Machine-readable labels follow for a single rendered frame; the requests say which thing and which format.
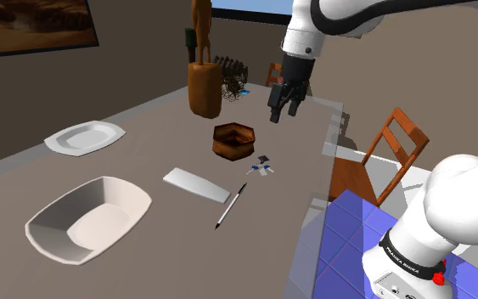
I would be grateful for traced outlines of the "brown hexagonal wooden bowl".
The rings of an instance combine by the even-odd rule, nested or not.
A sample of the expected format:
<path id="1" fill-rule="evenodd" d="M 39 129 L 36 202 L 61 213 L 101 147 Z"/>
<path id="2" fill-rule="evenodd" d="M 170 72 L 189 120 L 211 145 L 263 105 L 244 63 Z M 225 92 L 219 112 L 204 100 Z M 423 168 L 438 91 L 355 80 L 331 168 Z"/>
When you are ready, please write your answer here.
<path id="1" fill-rule="evenodd" d="M 231 122 L 214 127 L 212 150 L 229 161 L 237 161 L 255 152 L 256 136 L 252 127 Z"/>

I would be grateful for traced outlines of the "blue tiled robot stand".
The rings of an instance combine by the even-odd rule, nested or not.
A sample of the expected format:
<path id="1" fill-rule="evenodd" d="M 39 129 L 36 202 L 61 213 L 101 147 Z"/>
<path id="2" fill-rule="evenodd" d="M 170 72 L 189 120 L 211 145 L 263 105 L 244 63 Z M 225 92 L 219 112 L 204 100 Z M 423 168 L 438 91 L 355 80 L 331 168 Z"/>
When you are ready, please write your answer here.
<path id="1" fill-rule="evenodd" d="M 362 257 L 395 223 L 394 217 L 350 191 L 332 202 L 324 219 L 312 299 L 380 299 L 364 273 Z M 451 253 L 444 277 L 453 299 L 478 299 L 475 266 Z"/>

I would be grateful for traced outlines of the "dark framed landscape picture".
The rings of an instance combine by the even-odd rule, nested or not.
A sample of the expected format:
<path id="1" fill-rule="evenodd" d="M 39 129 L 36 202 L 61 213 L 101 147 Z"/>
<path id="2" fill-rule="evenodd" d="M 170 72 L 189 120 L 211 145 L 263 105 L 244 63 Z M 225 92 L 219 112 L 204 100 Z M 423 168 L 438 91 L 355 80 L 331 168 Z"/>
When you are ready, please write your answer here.
<path id="1" fill-rule="evenodd" d="M 98 45 L 88 0 L 0 0 L 0 56 Z"/>

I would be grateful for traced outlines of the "white shallow plate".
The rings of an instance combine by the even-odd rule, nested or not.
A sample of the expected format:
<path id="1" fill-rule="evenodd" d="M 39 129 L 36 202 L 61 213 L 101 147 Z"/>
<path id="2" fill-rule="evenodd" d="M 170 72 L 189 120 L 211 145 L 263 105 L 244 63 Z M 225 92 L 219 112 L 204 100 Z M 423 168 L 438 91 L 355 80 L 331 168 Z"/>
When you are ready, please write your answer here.
<path id="1" fill-rule="evenodd" d="M 106 121 L 88 121 L 67 127 L 47 138 L 44 143 L 62 155 L 83 156 L 107 147 L 126 132 L 116 124 Z"/>

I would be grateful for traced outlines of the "white flat remote control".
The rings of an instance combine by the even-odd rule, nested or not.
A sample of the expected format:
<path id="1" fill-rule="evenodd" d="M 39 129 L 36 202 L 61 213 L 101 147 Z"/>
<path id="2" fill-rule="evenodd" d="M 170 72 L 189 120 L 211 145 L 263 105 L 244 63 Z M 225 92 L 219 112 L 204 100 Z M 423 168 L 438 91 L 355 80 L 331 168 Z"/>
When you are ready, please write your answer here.
<path id="1" fill-rule="evenodd" d="M 163 177 L 163 181 L 191 194 L 224 204 L 231 193 L 215 183 L 191 172 L 175 167 Z"/>

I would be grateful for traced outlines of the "large white deep bowl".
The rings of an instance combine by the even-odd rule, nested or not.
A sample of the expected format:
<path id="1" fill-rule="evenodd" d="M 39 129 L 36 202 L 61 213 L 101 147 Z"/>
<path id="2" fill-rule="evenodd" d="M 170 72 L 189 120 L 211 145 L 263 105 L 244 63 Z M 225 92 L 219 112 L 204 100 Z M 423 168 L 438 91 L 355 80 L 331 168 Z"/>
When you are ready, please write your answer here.
<path id="1" fill-rule="evenodd" d="M 61 195 L 25 224 L 33 247 L 55 262 L 80 266 L 123 238 L 152 199 L 134 183 L 102 176 Z"/>

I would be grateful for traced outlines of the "brown wooden chair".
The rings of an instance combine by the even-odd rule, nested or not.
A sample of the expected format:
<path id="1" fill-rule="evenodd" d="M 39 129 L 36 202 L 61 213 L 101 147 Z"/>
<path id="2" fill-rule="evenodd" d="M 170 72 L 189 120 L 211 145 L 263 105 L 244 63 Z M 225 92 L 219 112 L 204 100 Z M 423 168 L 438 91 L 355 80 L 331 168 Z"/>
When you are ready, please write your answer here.
<path id="1" fill-rule="evenodd" d="M 398 124 L 412 140 L 414 149 L 410 153 L 401 146 L 390 129 L 393 123 Z M 373 155 L 382 139 L 390 146 L 396 157 L 395 161 L 381 160 Z M 334 201 L 344 192 L 351 191 L 370 204 L 381 206 L 428 143 L 429 138 L 400 108 L 396 107 L 360 161 L 335 158 L 329 201 Z"/>
<path id="2" fill-rule="evenodd" d="M 269 87 L 274 83 L 282 83 L 284 81 L 281 77 L 281 64 L 271 63 L 268 68 L 265 86 Z"/>

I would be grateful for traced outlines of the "small blue white toy figure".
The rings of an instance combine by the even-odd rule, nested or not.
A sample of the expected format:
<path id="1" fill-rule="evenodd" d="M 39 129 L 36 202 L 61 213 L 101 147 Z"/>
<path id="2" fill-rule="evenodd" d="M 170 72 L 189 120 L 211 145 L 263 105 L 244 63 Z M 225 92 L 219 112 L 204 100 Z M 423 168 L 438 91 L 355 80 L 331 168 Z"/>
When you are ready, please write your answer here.
<path id="1" fill-rule="evenodd" d="M 262 155 L 259 156 L 258 159 L 259 162 L 254 164 L 246 174 L 258 172 L 261 177 L 265 177 L 268 175 L 268 173 L 274 173 L 274 170 L 271 168 L 271 166 L 267 164 L 270 161 L 267 156 Z"/>

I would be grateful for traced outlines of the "white pen with black tip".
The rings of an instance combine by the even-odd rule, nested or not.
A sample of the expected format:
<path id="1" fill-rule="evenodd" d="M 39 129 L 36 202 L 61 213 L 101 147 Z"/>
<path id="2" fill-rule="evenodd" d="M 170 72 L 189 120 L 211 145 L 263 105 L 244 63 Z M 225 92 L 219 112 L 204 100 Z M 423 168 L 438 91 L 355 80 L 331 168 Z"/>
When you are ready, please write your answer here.
<path id="1" fill-rule="evenodd" d="M 226 210 L 224 211 L 224 213 L 221 215 L 221 217 L 219 218 L 219 220 L 217 221 L 217 224 L 215 226 L 215 230 L 217 230 L 223 223 L 223 221 L 225 220 L 225 218 L 227 217 L 227 215 L 230 213 L 230 211 L 232 210 L 234 204 L 236 203 L 236 201 L 238 200 L 238 198 L 241 196 L 241 194 L 243 193 L 245 187 L 247 186 L 247 183 L 244 183 L 240 190 L 238 191 L 238 193 L 234 196 L 234 198 L 232 199 L 231 203 L 228 205 L 228 207 L 226 208 Z"/>

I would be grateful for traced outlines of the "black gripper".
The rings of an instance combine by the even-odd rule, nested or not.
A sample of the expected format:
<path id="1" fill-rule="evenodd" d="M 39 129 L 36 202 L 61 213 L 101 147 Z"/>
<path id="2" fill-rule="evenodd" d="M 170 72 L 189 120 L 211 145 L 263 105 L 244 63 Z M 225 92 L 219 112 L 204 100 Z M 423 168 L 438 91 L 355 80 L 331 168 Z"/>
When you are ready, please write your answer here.
<path id="1" fill-rule="evenodd" d="M 315 59 L 303 59 L 285 54 L 282 61 L 281 75 L 284 79 L 284 86 L 280 83 L 273 84 L 267 105 L 271 109 L 270 121 L 278 123 L 283 99 L 286 98 L 291 89 L 294 93 L 289 96 L 289 116 L 296 116 L 301 102 L 306 97 L 308 82 L 312 74 Z"/>

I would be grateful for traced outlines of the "tall brown wooden sculpture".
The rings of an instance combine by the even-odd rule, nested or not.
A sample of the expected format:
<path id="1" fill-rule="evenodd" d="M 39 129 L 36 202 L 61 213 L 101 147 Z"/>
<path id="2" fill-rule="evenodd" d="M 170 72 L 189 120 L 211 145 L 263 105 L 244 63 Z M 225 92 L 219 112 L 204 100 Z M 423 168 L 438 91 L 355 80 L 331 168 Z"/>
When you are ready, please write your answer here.
<path id="1" fill-rule="evenodd" d="M 222 69 L 211 62 L 211 0 L 191 0 L 198 60 L 188 65 L 188 100 L 191 111 L 204 118 L 219 116 L 222 108 Z"/>

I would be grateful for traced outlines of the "window with blue sky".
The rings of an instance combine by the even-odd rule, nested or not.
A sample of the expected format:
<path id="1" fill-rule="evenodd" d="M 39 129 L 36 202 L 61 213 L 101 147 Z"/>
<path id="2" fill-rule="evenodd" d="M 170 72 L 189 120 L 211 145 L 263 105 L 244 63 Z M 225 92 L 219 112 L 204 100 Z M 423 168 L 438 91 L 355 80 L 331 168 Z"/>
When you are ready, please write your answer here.
<path id="1" fill-rule="evenodd" d="M 214 8 L 291 15 L 293 0 L 211 0 Z"/>

